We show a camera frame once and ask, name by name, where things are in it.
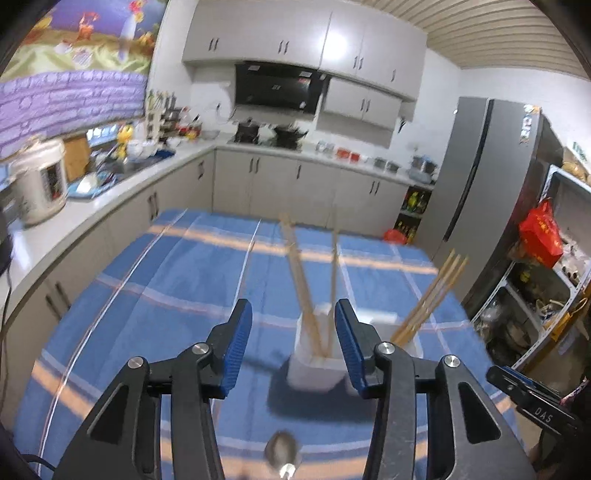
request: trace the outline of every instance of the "ceiling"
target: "ceiling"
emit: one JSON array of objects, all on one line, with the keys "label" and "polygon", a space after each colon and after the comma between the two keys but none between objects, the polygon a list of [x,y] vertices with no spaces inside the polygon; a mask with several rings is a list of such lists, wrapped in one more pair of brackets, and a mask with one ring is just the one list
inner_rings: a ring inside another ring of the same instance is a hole
[{"label": "ceiling", "polygon": [[427,46],[462,68],[530,67],[588,78],[530,0],[357,0],[427,32]]}]

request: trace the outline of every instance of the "rice cooker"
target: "rice cooker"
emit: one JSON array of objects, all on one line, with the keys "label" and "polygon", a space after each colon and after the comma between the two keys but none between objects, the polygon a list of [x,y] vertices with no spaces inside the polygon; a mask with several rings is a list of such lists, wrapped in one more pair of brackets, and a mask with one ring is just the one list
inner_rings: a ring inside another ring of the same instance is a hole
[{"label": "rice cooker", "polygon": [[67,181],[60,139],[27,141],[10,164],[12,194],[24,225],[35,225],[59,212],[66,204]]}]

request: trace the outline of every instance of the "lower cabinet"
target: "lower cabinet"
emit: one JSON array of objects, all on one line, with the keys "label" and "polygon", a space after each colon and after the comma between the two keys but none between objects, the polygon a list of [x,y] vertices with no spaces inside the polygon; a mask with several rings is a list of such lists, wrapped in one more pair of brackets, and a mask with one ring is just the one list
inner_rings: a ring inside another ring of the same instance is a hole
[{"label": "lower cabinet", "polygon": [[154,219],[154,190],[149,187],[125,202],[106,220],[113,256],[141,236]]},{"label": "lower cabinet", "polygon": [[2,382],[4,387],[5,368],[8,366],[6,400],[0,420],[8,430],[14,426],[18,406],[27,388],[35,360],[49,340],[59,322],[59,315],[47,303],[51,291],[41,283],[29,298],[25,298],[22,309],[15,317],[8,319],[8,334],[2,361]]},{"label": "lower cabinet", "polygon": [[252,178],[250,214],[277,220],[291,213],[291,192],[297,182],[298,162],[285,157],[256,157]]},{"label": "lower cabinet", "polygon": [[335,194],[335,219],[330,227],[361,235],[382,236],[400,213],[408,187],[342,170]]},{"label": "lower cabinet", "polygon": [[212,209],[214,154],[193,160],[154,185],[158,212],[169,209]]},{"label": "lower cabinet", "polygon": [[295,223],[326,227],[335,201],[339,170],[311,162],[297,162],[288,208]]},{"label": "lower cabinet", "polygon": [[213,211],[250,214],[252,172],[255,155],[218,150],[216,152]]},{"label": "lower cabinet", "polygon": [[98,224],[65,254],[46,279],[61,315],[114,258],[106,222]]}]

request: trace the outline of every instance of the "refrigerator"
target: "refrigerator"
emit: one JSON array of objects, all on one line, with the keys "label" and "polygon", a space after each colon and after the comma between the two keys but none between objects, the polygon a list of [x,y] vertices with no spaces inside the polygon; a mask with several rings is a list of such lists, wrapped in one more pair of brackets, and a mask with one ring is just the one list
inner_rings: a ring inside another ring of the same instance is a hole
[{"label": "refrigerator", "polygon": [[562,145],[539,107],[461,97],[443,164],[414,244],[437,267],[468,264],[453,291],[470,318],[504,275],[518,225],[534,207]]}]

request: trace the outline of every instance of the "spoon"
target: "spoon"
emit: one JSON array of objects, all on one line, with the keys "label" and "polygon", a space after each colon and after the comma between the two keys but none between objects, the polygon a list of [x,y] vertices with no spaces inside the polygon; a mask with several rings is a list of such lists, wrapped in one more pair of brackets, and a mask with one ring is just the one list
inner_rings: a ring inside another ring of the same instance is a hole
[{"label": "spoon", "polygon": [[290,480],[300,463],[300,446],[289,432],[275,432],[265,447],[265,458],[279,472],[281,479]]}]

